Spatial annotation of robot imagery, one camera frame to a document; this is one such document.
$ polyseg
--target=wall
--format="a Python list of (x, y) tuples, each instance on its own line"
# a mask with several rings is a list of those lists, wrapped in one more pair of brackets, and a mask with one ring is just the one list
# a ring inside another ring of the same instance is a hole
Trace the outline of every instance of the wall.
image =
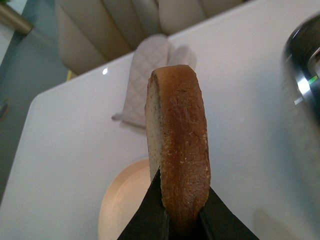
[[(27, 0), (11, 0), (10, 5), (14, 10), (21, 14), (25, 8)], [(14, 34), (14, 30), (0, 23), (0, 65), (4, 59), (9, 43)]]

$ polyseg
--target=gray floor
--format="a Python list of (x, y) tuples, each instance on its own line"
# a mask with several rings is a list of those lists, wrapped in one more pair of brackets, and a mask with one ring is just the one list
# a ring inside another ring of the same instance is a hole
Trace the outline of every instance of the gray floor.
[(34, 28), (26, 37), (14, 33), (0, 66), (0, 102), (11, 102), (0, 120), (0, 201), (32, 100), (68, 75), (58, 55), (55, 1), (28, 0), (22, 16)]

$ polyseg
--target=green light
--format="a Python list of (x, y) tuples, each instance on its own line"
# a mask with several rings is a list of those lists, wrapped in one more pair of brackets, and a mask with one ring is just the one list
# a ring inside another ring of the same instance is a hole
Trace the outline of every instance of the green light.
[(309, 85), (310, 84), (312, 84), (315, 80), (317, 80), (318, 79), (318, 76), (316, 75), (316, 76), (313, 76), (309, 81), (308, 81), (308, 83), (309, 83)]

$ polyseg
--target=white plate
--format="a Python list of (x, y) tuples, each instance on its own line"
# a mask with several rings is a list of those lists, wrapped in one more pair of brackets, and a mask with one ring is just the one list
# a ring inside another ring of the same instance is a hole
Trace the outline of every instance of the white plate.
[(99, 240), (116, 240), (138, 210), (150, 186), (149, 160), (139, 160), (119, 173), (102, 201)]

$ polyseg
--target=white oven mitt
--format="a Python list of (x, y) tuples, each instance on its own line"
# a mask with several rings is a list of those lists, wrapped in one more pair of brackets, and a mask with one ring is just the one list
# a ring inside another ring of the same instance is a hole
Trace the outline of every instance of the white oven mitt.
[(178, 64), (186, 64), (195, 69), (196, 62), (195, 54), (186, 45), (175, 50), (165, 35), (157, 34), (146, 38), (133, 54), (122, 113), (113, 115), (112, 119), (145, 128), (147, 85), (151, 72)]

